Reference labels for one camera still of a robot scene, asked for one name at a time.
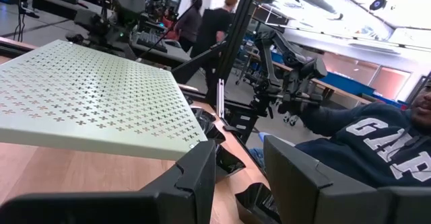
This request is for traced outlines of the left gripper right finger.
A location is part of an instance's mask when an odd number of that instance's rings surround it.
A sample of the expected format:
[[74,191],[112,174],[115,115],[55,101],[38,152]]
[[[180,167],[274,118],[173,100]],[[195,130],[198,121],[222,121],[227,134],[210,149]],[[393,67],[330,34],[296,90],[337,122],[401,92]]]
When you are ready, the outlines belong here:
[[373,188],[272,135],[263,150],[283,224],[431,224],[431,188]]

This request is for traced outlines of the grey desk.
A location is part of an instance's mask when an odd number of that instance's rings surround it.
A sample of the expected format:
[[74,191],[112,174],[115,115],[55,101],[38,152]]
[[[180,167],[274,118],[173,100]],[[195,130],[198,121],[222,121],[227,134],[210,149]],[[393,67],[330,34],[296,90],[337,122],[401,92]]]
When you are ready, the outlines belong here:
[[[133,52],[137,57],[141,56],[141,54],[143,54],[149,49],[148,47],[139,45],[137,43],[138,37],[138,34],[133,35],[131,37],[130,44]],[[166,45],[166,49],[168,52],[161,52],[153,48],[151,51],[144,55],[143,59],[154,63],[166,65],[172,68],[175,68],[191,59],[190,56],[182,48]]]

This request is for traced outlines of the green perforated metal shelf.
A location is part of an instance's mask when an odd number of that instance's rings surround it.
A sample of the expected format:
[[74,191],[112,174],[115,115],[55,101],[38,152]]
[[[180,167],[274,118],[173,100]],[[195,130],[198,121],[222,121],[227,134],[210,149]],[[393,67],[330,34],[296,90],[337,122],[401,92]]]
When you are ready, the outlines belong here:
[[206,140],[169,71],[56,40],[0,65],[0,142],[177,160]]

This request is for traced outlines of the black wavy mini plate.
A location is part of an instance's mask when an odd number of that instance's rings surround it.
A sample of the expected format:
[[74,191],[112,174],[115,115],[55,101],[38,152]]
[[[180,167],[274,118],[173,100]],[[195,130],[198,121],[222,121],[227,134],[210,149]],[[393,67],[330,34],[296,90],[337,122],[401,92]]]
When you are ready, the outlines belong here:
[[235,197],[244,224],[281,224],[274,197],[263,183],[251,184]]

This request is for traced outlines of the black keyboard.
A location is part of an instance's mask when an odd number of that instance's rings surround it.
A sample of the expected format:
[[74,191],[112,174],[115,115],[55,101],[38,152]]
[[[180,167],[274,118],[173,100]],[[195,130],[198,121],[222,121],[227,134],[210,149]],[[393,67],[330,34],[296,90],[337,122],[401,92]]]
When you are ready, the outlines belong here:
[[160,52],[168,52],[163,39],[155,33],[141,32],[137,37],[137,44]]

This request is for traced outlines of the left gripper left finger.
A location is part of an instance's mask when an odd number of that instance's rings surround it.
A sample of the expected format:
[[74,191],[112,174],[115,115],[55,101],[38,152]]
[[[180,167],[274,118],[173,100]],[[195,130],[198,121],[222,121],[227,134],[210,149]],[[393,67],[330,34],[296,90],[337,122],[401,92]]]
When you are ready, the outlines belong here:
[[0,206],[0,224],[209,224],[216,144],[196,144],[136,191],[23,194]]

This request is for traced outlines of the silver frame bracket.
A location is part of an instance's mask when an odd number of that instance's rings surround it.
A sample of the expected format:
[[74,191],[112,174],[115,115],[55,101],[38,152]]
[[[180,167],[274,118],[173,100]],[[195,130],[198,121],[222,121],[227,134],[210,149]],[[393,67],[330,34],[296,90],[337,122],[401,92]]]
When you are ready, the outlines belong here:
[[224,80],[218,79],[216,110],[219,118],[224,118]]

